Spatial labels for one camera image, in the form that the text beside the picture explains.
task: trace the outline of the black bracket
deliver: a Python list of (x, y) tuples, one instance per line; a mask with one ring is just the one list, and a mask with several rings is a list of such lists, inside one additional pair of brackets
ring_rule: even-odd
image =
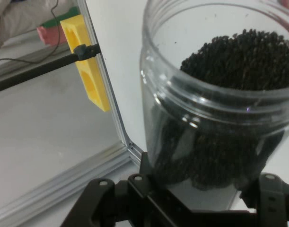
[(171, 192), (158, 188), (149, 174), (131, 175), (118, 184), (96, 179), (85, 188), (62, 227), (113, 227), (123, 220), (134, 227), (287, 226), (289, 185), (278, 176), (262, 174), (242, 193), (242, 199), (256, 213), (191, 211)]

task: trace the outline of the dark granules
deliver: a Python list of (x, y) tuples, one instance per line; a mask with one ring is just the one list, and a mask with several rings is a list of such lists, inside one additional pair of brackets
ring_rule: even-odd
[[(244, 30), (233, 38), (216, 37), (183, 61), (181, 70), (207, 83), (238, 90), (289, 87), (289, 41), (275, 32), (255, 30)], [(196, 113), (190, 118), (197, 118), (199, 124), (192, 127), (181, 120), (185, 109), (169, 98), (158, 99), (160, 103), (145, 116), (153, 120), (146, 124), (148, 150), (162, 184), (190, 179), (200, 190), (229, 185), (241, 190), (257, 179), (285, 133), (281, 130), (285, 125), (227, 124)], [(246, 117), (259, 119), (261, 115), (231, 113), (235, 122)]]
[(238, 90), (289, 87), (289, 41), (276, 32), (243, 31), (204, 44), (180, 68), (204, 82)]

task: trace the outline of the green object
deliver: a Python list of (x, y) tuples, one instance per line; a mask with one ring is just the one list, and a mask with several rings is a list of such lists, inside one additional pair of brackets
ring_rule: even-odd
[(60, 21), (68, 19), (70, 17), (77, 16), (79, 14), (80, 13), (79, 13), (78, 7), (72, 7), (72, 8), (69, 9), (69, 11), (67, 13), (56, 17), (57, 21), (55, 21), (55, 19), (51, 19), (51, 20), (48, 20), (47, 22), (44, 22), (41, 26), (44, 27), (44, 28), (54, 27), (54, 26), (59, 25)]

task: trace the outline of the black rod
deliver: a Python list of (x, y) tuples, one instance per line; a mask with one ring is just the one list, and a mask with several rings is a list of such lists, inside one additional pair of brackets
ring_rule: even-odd
[(30, 79), (39, 77), (45, 73), (59, 69), (63, 66), (69, 65), (69, 64), (74, 63), (78, 60), (79, 60), (78, 55), (72, 53), (70, 55), (67, 55), (67, 56), (59, 58), (57, 60), (54, 60), (52, 62), (43, 64), (43, 65), (38, 66), (36, 68), (33, 68), (31, 70), (22, 72), (22, 73), (15, 75), (13, 77), (1, 80), (0, 81), (0, 91), (7, 89), (9, 87), (15, 86), (17, 84), (21, 84), (21, 83), (28, 81)]

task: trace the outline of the screw hole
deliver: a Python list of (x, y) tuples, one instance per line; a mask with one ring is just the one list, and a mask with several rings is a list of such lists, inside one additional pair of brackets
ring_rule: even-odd
[(268, 208), (268, 211), (274, 213), (274, 212), (276, 212), (277, 210), (274, 209), (274, 208), (272, 208), (272, 207), (269, 207), (269, 208)]
[(275, 197), (272, 197), (272, 196), (270, 196), (270, 197), (268, 197), (268, 200), (269, 200), (269, 201), (272, 201), (272, 202), (274, 202), (274, 201), (276, 201), (276, 198), (275, 198)]
[(273, 175), (266, 175), (265, 177), (266, 177), (267, 179), (269, 179), (269, 180), (274, 180), (274, 179), (276, 179), (275, 176), (273, 176)]
[(135, 179), (136, 181), (141, 181), (141, 180), (142, 180), (142, 176), (135, 176), (134, 179)]
[(101, 182), (99, 183), (99, 185), (100, 185), (100, 186), (106, 186), (106, 185), (107, 185), (107, 181), (101, 181)]

